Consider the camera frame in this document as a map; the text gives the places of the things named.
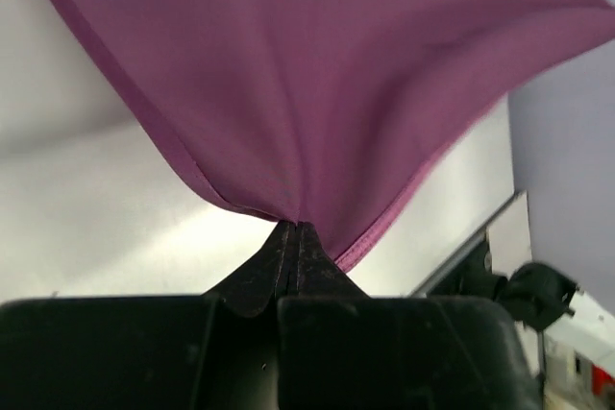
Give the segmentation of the purple cloth napkin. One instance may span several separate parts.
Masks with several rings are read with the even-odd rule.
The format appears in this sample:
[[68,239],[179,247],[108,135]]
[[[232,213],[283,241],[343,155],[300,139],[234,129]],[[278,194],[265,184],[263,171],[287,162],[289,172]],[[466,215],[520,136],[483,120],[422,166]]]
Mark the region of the purple cloth napkin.
[[510,90],[614,37],[607,0],[50,0],[206,201],[352,269]]

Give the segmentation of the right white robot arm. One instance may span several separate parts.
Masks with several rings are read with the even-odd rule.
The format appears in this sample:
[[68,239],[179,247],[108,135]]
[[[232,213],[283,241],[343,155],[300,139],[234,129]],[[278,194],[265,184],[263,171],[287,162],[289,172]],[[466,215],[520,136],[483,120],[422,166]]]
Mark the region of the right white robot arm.
[[542,338],[548,409],[614,407],[614,315],[577,282],[539,262],[522,265],[496,302]]

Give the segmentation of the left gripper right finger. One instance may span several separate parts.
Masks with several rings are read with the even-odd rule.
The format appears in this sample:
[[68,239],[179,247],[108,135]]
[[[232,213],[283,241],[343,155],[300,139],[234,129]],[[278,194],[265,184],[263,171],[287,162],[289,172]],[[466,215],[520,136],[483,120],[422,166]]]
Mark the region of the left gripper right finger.
[[539,409],[503,277],[483,267],[453,294],[369,298],[314,227],[281,222],[276,280],[282,409]]

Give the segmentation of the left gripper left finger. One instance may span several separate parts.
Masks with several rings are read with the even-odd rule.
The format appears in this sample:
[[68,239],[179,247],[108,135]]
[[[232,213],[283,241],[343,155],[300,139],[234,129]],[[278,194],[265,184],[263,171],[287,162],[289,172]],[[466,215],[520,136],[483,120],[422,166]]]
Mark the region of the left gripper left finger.
[[275,294],[293,239],[205,294],[35,298],[1,306],[5,409],[274,409]]

